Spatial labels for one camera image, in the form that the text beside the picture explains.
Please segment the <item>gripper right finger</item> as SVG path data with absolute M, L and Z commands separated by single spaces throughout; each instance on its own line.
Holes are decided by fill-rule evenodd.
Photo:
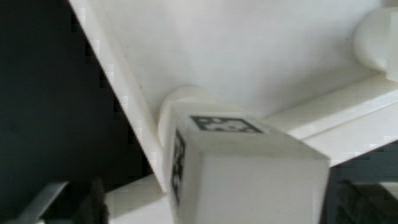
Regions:
M 335 224 L 398 224 L 398 182 L 343 180 L 337 199 Z

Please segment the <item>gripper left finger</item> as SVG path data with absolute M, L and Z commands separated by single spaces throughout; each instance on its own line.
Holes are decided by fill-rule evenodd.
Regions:
M 101 180 L 49 182 L 12 224 L 108 224 Z

